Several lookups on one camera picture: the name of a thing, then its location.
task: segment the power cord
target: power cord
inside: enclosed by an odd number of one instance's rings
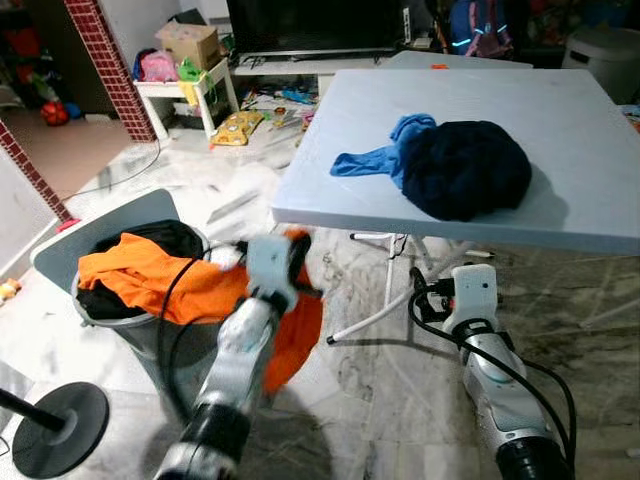
[[[182,397],[182,394],[180,393],[180,390],[178,389],[178,386],[176,384],[175,375],[174,375],[175,373],[174,365],[175,365],[175,361],[178,353],[178,344],[180,340],[184,337],[184,334],[187,332],[187,330],[199,319],[196,318],[196,319],[190,320],[187,324],[183,325],[183,327],[180,329],[180,331],[178,332],[178,335],[176,335],[176,338],[174,339],[173,344],[170,348],[168,362],[165,365],[165,361],[164,361],[165,358],[163,354],[164,353],[164,329],[165,329],[165,322],[167,321],[165,319],[165,315],[167,313],[167,306],[169,304],[169,299],[171,298],[171,294],[173,293],[173,290],[175,289],[180,279],[187,273],[187,271],[198,260],[203,259],[207,253],[215,250],[216,248],[220,248],[224,246],[236,247],[243,253],[246,253],[245,242],[218,243],[212,247],[207,248],[204,252],[202,252],[202,255],[200,257],[192,258],[189,261],[189,263],[187,263],[184,267],[182,267],[180,272],[178,272],[178,274],[174,277],[174,279],[169,284],[169,288],[167,289],[167,292],[165,293],[164,298],[162,299],[162,307],[160,309],[159,323],[156,331],[158,368],[160,369],[161,378],[167,388],[167,394],[169,395],[169,398],[171,399],[172,403],[175,405],[178,416],[185,424],[189,421],[189,418],[190,418],[189,407],[184,401],[184,398]]]
[[[574,472],[575,471],[575,466],[574,466],[575,445],[576,445],[576,434],[575,434],[576,412],[575,412],[575,404],[573,402],[573,397],[571,396],[571,392],[569,391],[564,381],[557,374],[555,373],[553,374],[552,378],[556,381],[560,381],[561,386],[564,385],[563,392],[567,396],[567,405],[569,406],[569,411],[571,416],[570,429],[573,434],[571,439],[569,439],[569,437],[567,436],[567,432],[564,428],[564,425],[562,424],[562,421],[560,420],[560,417],[556,413],[553,406],[549,403],[546,397],[537,388],[535,388],[531,383],[527,381],[526,378],[524,378],[522,375],[520,375],[518,372],[516,372],[514,369],[512,369],[508,365],[504,364],[503,362],[495,358],[493,355],[486,353],[484,350],[480,350],[479,348],[471,345],[470,343],[464,340],[459,340],[453,335],[450,335],[446,332],[443,332],[442,330],[434,328],[428,323],[424,322],[421,318],[418,318],[418,316],[415,314],[415,311],[414,311],[415,303],[417,300],[427,295],[428,293],[429,292],[427,291],[417,291],[417,292],[414,292],[413,295],[411,295],[411,298],[409,299],[409,317],[411,318],[411,320],[413,320],[413,322],[423,330],[426,330],[427,332],[432,333],[437,337],[443,338],[451,343],[454,343],[459,348],[464,348],[465,350],[468,350],[484,358],[489,363],[501,369],[503,372],[505,372],[507,375],[513,378],[516,382],[522,385],[529,393],[531,393],[531,395],[533,395],[536,398],[536,400],[538,400],[538,402],[540,402],[540,404],[545,408],[545,410],[549,413],[549,416],[553,420],[553,423],[556,429],[558,430],[558,434],[560,435],[560,439],[562,440],[562,447],[564,449],[565,458],[567,460],[567,463],[569,464],[569,468],[571,469],[572,472]],[[545,367],[542,367],[542,368],[544,368],[544,370],[541,369],[540,371],[544,373],[547,373],[547,371],[550,372],[550,370],[546,369]]]
[[[7,453],[11,451],[11,447],[9,446],[9,443],[1,435],[0,435],[0,442],[4,444],[4,448],[6,449],[4,452],[0,453],[0,457],[4,457]]]
[[[97,187],[97,188],[92,188],[90,190],[84,190],[82,192],[76,192],[72,195],[68,195],[64,198],[61,199],[62,202],[66,202],[67,200],[69,200],[70,198],[73,197],[78,197],[80,195],[85,195],[87,193],[93,193],[93,192],[99,192],[100,190],[104,190],[105,188],[111,188],[111,187],[115,187],[116,185],[120,185],[121,183],[125,183],[128,182],[129,180],[137,177],[138,175],[141,175],[142,173],[146,172],[147,170],[149,170],[149,168],[151,168],[151,166],[156,163],[158,161],[158,158],[160,158],[160,151],[162,150],[160,148],[160,140],[156,139],[156,143],[158,145],[158,151],[156,153],[156,156],[154,157],[153,160],[151,160],[151,162],[149,162],[143,169],[141,169],[139,172],[134,173],[133,175],[128,176],[127,178],[124,178],[122,180],[118,180],[117,182],[113,182],[110,183],[109,185],[103,185],[102,187]]]
[[[577,440],[578,440],[578,425],[577,425],[577,412],[576,412],[576,404],[573,400],[573,395],[571,395],[571,390],[569,386],[565,383],[560,375],[556,372],[547,368],[545,366],[539,365],[537,363],[533,363],[529,360],[522,359],[522,363],[524,363],[527,367],[531,367],[534,370],[538,370],[541,373],[544,373],[548,377],[551,377],[562,389],[562,393],[564,394],[565,401],[567,402],[567,411],[569,413],[569,452],[567,453],[567,462],[570,465],[575,463],[576,458],[576,449],[577,449]]]

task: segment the black cloth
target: black cloth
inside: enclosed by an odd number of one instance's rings
[[[202,257],[202,239],[189,226],[177,220],[162,220],[123,230],[98,242],[90,253],[103,253],[120,243],[123,233],[152,240],[172,257]],[[76,299],[94,320],[130,318],[142,315],[142,308],[127,307],[120,297],[98,282],[93,290],[78,289]]]
[[[440,220],[469,221],[516,208],[531,182],[520,146],[492,122],[447,122],[421,133],[405,166],[402,193]]]

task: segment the marble floor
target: marble floor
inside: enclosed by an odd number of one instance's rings
[[[200,132],[172,136],[143,175],[72,198],[72,213],[88,218],[162,187],[182,220],[211,239],[285,228],[273,220],[269,203],[301,137],[298,125],[278,130],[264,122],[248,146],[213,151]],[[85,190],[138,171],[155,149],[126,149]],[[325,290],[324,338],[382,306],[386,253],[349,240],[346,231],[310,230],[309,272]],[[441,240],[427,244],[436,254],[446,252]],[[577,478],[638,479],[640,460],[627,450],[640,448],[640,307],[590,328],[580,323],[640,296],[640,259],[483,247],[497,253],[491,263],[503,296],[499,318],[518,351],[554,368],[574,393]],[[408,286],[416,262],[409,245],[396,262],[394,293]],[[64,478],[152,478],[180,431],[153,383],[113,332],[80,326],[68,295],[33,270],[23,284],[0,309],[0,362],[6,364],[0,386],[10,387],[7,379],[13,378],[19,394],[28,391],[26,397],[37,400],[67,382],[100,385],[112,406],[110,425],[98,449]],[[5,370],[19,372],[19,379]],[[566,419],[561,392],[536,373],[530,378]],[[4,438],[11,440],[17,424],[9,421]],[[404,308],[344,344],[318,343],[300,372],[259,410],[241,474],[279,480],[500,478],[480,443],[455,349],[414,328]],[[23,478],[10,455],[0,457],[0,478]]]

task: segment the yellow toy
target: yellow toy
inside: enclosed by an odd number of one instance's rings
[[[246,145],[249,136],[262,121],[264,116],[259,112],[236,112],[222,122],[211,138],[214,145]]]
[[[20,285],[20,282],[13,278],[10,278],[0,285],[0,305],[2,305],[5,300],[15,297],[21,288],[22,285]]]

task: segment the white wall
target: white wall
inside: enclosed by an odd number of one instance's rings
[[[100,0],[116,42],[129,65],[140,50],[159,48],[155,33],[183,9],[179,0]]]
[[[0,172],[0,272],[16,274],[10,268],[16,257],[50,228],[56,216],[2,147]]]
[[[227,0],[180,0],[182,11],[197,8],[204,19],[224,18],[229,16]]]

